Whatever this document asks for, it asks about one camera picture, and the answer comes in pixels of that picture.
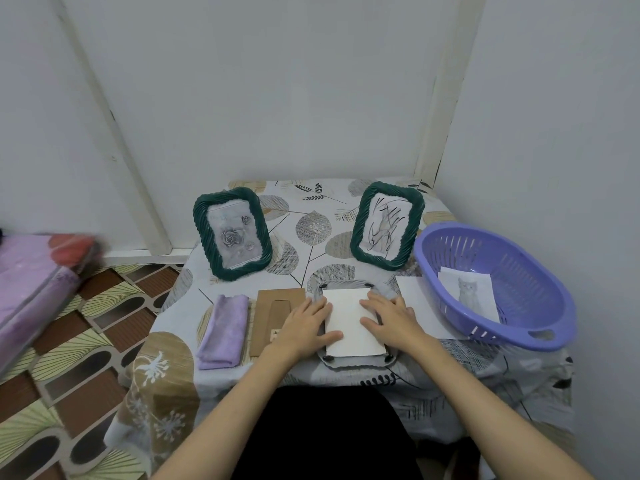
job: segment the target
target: brown cardboard box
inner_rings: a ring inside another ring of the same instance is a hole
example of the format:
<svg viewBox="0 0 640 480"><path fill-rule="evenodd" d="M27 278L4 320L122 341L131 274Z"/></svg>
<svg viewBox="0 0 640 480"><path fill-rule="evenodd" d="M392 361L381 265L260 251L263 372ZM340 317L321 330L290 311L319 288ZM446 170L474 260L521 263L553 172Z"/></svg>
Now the brown cardboard box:
<svg viewBox="0 0 640 480"><path fill-rule="evenodd" d="M305 290L260 290L255 302L255 316L249 355L257 357L276 338L291 311L305 300Z"/></svg>

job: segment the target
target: black pants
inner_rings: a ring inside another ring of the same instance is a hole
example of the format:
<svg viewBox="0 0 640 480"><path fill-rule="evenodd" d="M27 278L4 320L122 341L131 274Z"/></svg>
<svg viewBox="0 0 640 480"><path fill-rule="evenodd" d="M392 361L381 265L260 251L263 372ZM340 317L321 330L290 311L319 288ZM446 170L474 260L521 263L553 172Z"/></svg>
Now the black pants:
<svg viewBox="0 0 640 480"><path fill-rule="evenodd" d="M234 479L421 479L415 445L370 387L281 387L253 428Z"/></svg>

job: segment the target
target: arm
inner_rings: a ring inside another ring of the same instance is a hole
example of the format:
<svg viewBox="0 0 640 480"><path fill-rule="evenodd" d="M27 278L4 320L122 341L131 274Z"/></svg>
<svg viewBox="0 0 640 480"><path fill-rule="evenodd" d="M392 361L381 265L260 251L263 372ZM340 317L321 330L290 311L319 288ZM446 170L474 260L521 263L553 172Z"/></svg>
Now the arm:
<svg viewBox="0 0 640 480"><path fill-rule="evenodd" d="M231 476L255 423L285 374L301 358L342 338L333 331L318 336L331 313L326 298L307 298L288 316L278 338L211 414L154 475L154 480L217 480Z"/></svg>
<svg viewBox="0 0 640 480"><path fill-rule="evenodd" d="M453 359L437 339L423 332L401 297L389 301L370 292L361 304L377 311L383 324L366 317L360 322L380 341L407 352L420 364L449 400L498 478L593 480Z"/></svg>

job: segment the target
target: white wall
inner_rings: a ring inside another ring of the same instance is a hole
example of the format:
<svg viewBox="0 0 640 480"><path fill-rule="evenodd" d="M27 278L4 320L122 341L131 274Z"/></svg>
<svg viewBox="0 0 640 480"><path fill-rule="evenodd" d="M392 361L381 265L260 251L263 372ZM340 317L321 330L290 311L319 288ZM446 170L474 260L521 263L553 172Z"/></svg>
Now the white wall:
<svg viewBox="0 0 640 480"><path fill-rule="evenodd" d="M640 0L487 0L436 181L523 245L579 309L583 462L637 477Z"/></svg>
<svg viewBox="0 0 640 480"><path fill-rule="evenodd" d="M0 227L144 248L53 73L24 0L0 0Z"/></svg>
<svg viewBox="0 0 640 480"><path fill-rule="evenodd" d="M64 0L174 247L229 180L412 175L457 0Z"/></svg>

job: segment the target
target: purple plastic basket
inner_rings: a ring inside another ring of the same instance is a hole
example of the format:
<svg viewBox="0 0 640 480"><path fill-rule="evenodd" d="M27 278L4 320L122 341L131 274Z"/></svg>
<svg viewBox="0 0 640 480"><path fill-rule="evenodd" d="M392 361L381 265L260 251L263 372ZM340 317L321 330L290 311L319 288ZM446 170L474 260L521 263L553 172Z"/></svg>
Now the purple plastic basket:
<svg viewBox="0 0 640 480"><path fill-rule="evenodd" d="M569 291L516 243L476 227L441 222L422 231L413 253L440 311L469 339L554 351L574 338L575 304ZM490 274L500 323L453 298L438 279L441 266Z"/></svg>

